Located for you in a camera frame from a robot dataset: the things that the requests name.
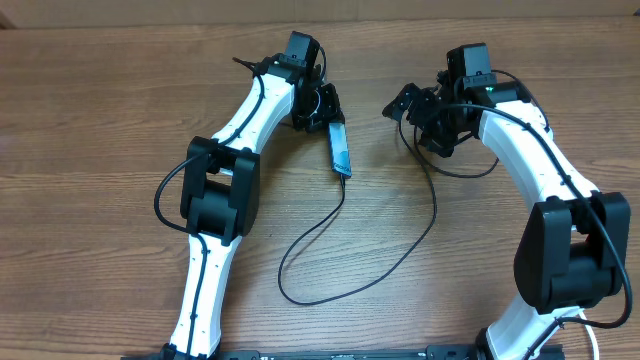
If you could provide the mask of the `Samsung Galaxy smartphone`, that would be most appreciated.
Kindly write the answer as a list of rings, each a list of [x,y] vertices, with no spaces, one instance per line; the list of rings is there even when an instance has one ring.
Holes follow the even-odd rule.
[[[332,170],[345,178],[352,177],[346,127],[343,123],[328,124],[328,138]]]

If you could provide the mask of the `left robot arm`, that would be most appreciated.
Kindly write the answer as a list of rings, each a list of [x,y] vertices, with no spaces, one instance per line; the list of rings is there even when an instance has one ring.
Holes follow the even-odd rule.
[[[212,137],[193,138],[177,166],[190,260],[179,320],[161,358],[215,355],[231,262],[258,212],[260,154],[283,118],[297,130],[326,131],[333,171],[342,180],[351,176],[339,97],[316,62],[324,56],[316,39],[293,32],[284,52],[249,63],[253,83],[244,102]]]

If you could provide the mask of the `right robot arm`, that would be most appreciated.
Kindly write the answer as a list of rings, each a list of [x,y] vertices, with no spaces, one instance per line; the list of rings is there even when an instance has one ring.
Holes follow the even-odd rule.
[[[563,155],[549,120],[516,76],[490,63],[485,44],[449,51],[433,87],[407,84],[383,115],[410,124],[417,158],[450,156],[476,138],[502,163],[524,198],[529,218],[514,263],[517,292],[505,312],[470,344],[430,345],[430,359],[560,359],[553,335],[569,324],[598,328],[586,311],[623,294],[633,307],[625,268],[631,208],[604,193]]]

